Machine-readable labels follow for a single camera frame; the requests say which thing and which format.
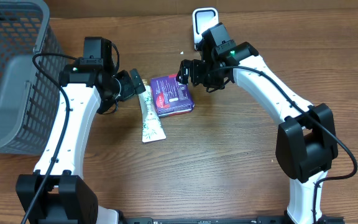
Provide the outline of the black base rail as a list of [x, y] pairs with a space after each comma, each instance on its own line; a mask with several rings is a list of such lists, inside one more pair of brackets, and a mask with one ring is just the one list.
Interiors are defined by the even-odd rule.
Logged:
[[285, 224], [293, 223], [286, 216], [261, 216], [240, 219], [153, 219], [150, 217], [122, 218], [118, 224]]

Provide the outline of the white tube item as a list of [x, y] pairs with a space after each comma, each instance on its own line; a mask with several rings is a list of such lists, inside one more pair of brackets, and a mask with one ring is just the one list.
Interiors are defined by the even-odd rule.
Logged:
[[166, 139], [162, 123], [154, 106], [151, 87], [146, 79], [142, 80], [145, 91], [139, 95], [142, 112], [142, 142], [154, 142]]

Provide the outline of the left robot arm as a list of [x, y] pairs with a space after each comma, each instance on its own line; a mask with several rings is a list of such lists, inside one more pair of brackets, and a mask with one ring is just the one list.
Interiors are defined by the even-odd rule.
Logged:
[[83, 180], [83, 161], [96, 114], [111, 114], [120, 101], [145, 91], [136, 69], [119, 69], [119, 51], [102, 37], [86, 37], [83, 56], [73, 58], [58, 78], [36, 69], [60, 90], [60, 101], [45, 150], [32, 174], [21, 174], [16, 193], [23, 223], [124, 223], [122, 212], [99, 205]]

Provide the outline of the dark grey plastic basket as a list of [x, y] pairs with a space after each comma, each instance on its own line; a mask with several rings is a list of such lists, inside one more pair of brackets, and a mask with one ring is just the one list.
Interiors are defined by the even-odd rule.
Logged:
[[58, 109], [54, 80], [68, 63], [44, 1], [0, 1], [0, 153], [40, 154]]

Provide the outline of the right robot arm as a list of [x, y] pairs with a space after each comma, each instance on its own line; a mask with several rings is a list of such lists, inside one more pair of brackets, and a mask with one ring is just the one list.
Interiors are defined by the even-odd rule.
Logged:
[[250, 43], [237, 44], [222, 23], [194, 25], [193, 35], [201, 58], [183, 60], [177, 81], [203, 85], [208, 92], [232, 82], [251, 94], [278, 126], [275, 155], [290, 179], [286, 221], [324, 223], [323, 179], [338, 155], [332, 111], [297, 95]]

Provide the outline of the purple red pad package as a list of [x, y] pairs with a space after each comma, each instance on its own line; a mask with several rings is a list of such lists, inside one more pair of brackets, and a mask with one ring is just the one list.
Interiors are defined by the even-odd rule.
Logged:
[[177, 75], [152, 78], [150, 87], [159, 117], [189, 113], [195, 107], [187, 85], [176, 80]]

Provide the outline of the white barcode scanner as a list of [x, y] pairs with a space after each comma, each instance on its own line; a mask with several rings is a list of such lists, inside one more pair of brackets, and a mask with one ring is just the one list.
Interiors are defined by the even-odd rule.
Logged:
[[194, 49], [201, 42], [202, 33], [219, 23], [218, 11], [214, 7], [197, 8], [192, 13]]

